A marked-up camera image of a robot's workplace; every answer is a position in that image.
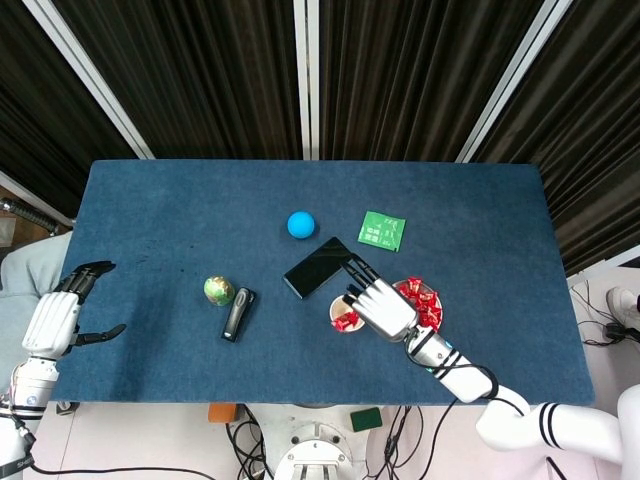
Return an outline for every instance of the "blue ball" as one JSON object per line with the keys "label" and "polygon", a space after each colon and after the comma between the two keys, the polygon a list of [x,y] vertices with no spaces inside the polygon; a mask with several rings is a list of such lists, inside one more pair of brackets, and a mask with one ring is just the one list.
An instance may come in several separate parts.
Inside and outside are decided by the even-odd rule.
{"label": "blue ball", "polygon": [[310,237],[315,228],[316,222],[313,217],[309,212],[303,210],[292,213],[287,222],[287,229],[291,236],[295,238]]}

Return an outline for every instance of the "black curtain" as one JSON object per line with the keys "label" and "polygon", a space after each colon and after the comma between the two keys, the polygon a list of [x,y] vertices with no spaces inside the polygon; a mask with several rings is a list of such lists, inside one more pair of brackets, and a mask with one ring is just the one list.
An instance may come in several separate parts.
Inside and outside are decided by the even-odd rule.
{"label": "black curtain", "polygon": [[56,0],[159,158],[302,158],[291,0]]}
{"label": "black curtain", "polygon": [[455,160],[541,4],[321,1],[321,158]]}
{"label": "black curtain", "polygon": [[0,170],[74,217],[91,162],[133,152],[22,2],[0,30]]}
{"label": "black curtain", "polygon": [[539,166],[568,274],[640,243],[640,2],[574,1],[475,160]]}

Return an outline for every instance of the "blue tablecloth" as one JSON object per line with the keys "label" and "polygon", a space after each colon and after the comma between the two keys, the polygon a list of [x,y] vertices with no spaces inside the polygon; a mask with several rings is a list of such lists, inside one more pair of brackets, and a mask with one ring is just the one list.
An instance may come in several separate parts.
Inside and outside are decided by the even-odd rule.
{"label": "blue tablecloth", "polygon": [[[308,210],[315,235],[286,220]],[[398,253],[357,242],[367,210],[406,218]],[[338,236],[389,281],[421,276],[444,306],[441,333],[531,403],[594,394],[537,170],[396,162],[101,161],[91,170],[64,271],[111,260],[54,396],[77,401],[444,404],[451,394],[368,327],[337,333],[333,277],[306,300],[282,280]],[[238,343],[204,280],[257,292]]]}

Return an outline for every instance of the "smartphone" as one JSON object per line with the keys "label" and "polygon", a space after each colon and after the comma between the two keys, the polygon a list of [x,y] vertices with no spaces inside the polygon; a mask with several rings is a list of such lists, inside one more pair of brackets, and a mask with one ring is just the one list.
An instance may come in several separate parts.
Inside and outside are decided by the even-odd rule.
{"label": "smartphone", "polygon": [[284,274],[284,281],[300,298],[311,295],[333,277],[351,252],[337,237],[332,237],[315,252]]}

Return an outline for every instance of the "red candy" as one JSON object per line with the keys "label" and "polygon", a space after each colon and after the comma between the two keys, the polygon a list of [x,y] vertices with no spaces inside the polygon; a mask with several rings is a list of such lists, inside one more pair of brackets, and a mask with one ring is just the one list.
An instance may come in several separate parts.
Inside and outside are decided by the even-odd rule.
{"label": "red candy", "polygon": [[398,287],[398,291],[409,300],[420,315],[420,325],[431,327],[436,332],[442,324],[442,308],[438,302],[438,292],[421,292],[422,279],[409,277],[407,283]]}
{"label": "red candy", "polygon": [[358,323],[358,314],[356,312],[347,312],[343,315],[340,315],[336,318],[331,324],[333,328],[338,330],[339,332],[344,332],[349,325],[355,326]]}

